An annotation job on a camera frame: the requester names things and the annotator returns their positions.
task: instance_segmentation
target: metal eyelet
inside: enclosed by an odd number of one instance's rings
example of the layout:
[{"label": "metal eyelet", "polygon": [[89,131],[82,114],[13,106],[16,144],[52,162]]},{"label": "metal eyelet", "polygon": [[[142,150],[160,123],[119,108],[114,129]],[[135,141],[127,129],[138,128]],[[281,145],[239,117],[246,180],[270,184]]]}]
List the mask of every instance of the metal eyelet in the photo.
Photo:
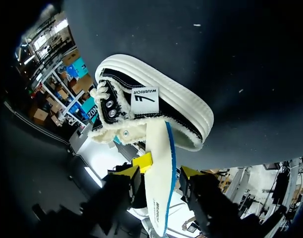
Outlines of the metal eyelet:
[{"label": "metal eyelet", "polygon": [[114,104],[113,101],[108,101],[108,102],[106,103],[106,107],[107,107],[107,108],[110,108],[110,107],[113,106],[113,104]]},{"label": "metal eyelet", "polygon": [[116,115],[117,111],[115,109],[108,112],[109,117],[114,117]]}]

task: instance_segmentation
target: white rubber sole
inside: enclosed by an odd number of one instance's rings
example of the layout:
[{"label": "white rubber sole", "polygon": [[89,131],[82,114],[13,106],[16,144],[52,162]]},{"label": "white rubber sole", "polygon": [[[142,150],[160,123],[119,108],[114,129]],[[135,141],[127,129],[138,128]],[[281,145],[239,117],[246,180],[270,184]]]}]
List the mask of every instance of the white rubber sole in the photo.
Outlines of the white rubber sole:
[{"label": "white rubber sole", "polygon": [[160,98],[199,130],[204,143],[212,129],[214,116],[211,108],[199,96],[132,56],[112,55],[103,60],[95,73],[97,82],[104,68],[120,71],[146,87],[158,87]]}]

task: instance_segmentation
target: cardboard box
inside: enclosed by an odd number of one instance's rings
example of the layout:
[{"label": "cardboard box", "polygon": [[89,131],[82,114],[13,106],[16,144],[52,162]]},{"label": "cardboard box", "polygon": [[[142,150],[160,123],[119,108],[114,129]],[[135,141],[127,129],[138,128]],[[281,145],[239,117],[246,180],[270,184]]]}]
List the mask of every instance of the cardboard box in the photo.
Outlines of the cardboard box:
[{"label": "cardboard box", "polygon": [[61,109],[61,105],[52,99],[52,97],[49,96],[46,98],[46,100],[52,105],[50,109],[52,112],[57,113]]},{"label": "cardboard box", "polygon": [[88,92],[90,87],[93,85],[93,79],[87,73],[82,78],[80,78],[76,85],[78,85],[83,91]]},{"label": "cardboard box", "polygon": [[39,108],[36,110],[36,112],[34,114],[34,118],[42,120],[42,121],[44,121],[47,116],[48,116],[48,113],[46,113],[45,111],[43,111]]},{"label": "cardboard box", "polygon": [[56,88],[56,85],[54,84],[54,83],[49,83],[49,86],[50,86],[50,88],[52,88],[53,90],[55,90],[55,88]]},{"label": "cardboard box", "polygon": [[74,91],[75,94],[79,94],[82,90],[81,85],[76,83],[73,87],[72,90]]},{"label": "cardboard box", "polygon": [[63,98],[63,100],[66,100],[68,98],[68,94],[66,94],[66,92],[63,89],[60,89],[58,91],[58,93],[61,95],[61,97]]},{"label": "cardboard box", "polygon": [[74,61],[76,61],[80,57],[78,49],[74,50],[73,52],[70,52],[68,55],[66,55],[63,59],[62,62],[64,63],[65,66],[69,66]]},{"label": "cardboard box", "polygon": [[56,126],[62,126],[61,122],[58,120],[58,118],[55,115],[52,116],[51,119],[56,124]]}]

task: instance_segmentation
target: ceiling light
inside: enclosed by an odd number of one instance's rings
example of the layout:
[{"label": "ceiling light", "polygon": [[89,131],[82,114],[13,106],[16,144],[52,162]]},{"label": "ceiling light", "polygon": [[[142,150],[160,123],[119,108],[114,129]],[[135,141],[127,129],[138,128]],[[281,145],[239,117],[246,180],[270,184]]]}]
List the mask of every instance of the ceiling light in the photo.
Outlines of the ceiling light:
[{"label": "ceiling light", "polygon": [[30,57],[24,62],[24,64],[27,65],[34,57],[35,57],[35,55],[30,56]]}]

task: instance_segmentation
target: shoe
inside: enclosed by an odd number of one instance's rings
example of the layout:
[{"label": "shoe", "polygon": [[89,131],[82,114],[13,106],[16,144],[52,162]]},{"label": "shoe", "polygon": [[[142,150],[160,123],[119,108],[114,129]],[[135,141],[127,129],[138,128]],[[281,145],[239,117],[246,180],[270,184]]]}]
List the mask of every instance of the shoe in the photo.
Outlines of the shoe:
[{"label": "shoe", "polygon": [[[97,120],[89,137],[109,143],[116,136],[122,144],[146,139],[146,123],[170,123],[175,145],[198,151],[213,126],[211,108],[195,93],[146,63],[127,55],[112,55],[98,66],[97,89],[90,95],[98,107]],[[132,89],[156,87],[159,112],[135,114],[131,111]]]}]

